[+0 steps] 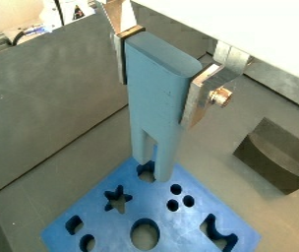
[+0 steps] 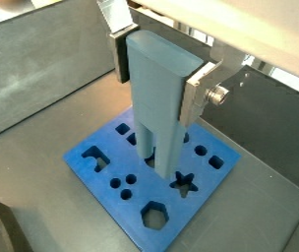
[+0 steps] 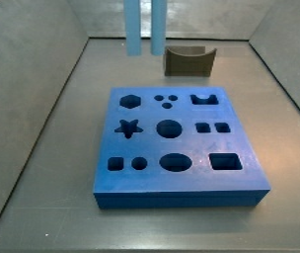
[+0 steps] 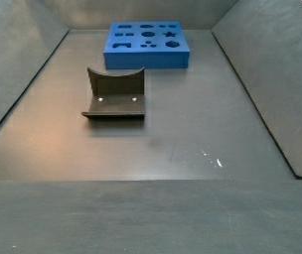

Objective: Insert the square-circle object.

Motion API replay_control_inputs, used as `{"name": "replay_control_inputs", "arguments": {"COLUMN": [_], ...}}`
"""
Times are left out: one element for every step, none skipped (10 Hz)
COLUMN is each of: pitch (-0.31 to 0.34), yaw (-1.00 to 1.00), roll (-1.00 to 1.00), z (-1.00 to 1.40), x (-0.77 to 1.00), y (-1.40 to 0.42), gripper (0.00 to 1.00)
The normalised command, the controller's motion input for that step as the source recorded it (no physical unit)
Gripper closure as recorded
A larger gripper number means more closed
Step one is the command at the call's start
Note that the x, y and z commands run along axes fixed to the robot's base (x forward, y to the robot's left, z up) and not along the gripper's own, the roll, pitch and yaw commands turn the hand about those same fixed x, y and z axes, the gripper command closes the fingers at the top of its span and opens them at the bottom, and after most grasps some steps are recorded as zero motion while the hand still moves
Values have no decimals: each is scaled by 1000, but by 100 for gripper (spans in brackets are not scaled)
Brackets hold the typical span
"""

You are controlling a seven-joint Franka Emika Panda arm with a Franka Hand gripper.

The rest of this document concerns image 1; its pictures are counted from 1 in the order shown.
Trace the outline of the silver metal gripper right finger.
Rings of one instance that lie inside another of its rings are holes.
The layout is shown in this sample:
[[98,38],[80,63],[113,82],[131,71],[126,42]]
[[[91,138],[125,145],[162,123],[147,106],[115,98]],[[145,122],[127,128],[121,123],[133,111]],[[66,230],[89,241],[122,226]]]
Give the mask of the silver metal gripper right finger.
[[252,55],[233,45],[218,41],[214,60],[193,79],[186,108],[181,124],[190,129],[204,118],[206,110],[213,104],[225,107],[233,97],[233,92],[225,88],[244,75],[250,63]]

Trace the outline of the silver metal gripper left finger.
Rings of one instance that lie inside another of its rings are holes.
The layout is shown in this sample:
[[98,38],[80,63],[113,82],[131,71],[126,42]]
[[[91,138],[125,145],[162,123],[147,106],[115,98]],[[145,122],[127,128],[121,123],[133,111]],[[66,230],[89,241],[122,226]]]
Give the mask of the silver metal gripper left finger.
[[119,82],[127,84],[126,75],[126,40],[146,29],[138,25],[131,0],[105,0],[103,10],[113,26],[113,44],[117,54]]

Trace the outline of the white robot base with label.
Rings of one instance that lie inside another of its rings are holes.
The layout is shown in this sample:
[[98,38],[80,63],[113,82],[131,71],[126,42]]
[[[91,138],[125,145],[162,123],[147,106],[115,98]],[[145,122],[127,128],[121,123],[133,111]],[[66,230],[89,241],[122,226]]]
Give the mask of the white robot base with label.
[[39,18],[54,29],[97,14],[90,0],[42,0],[42,2]]

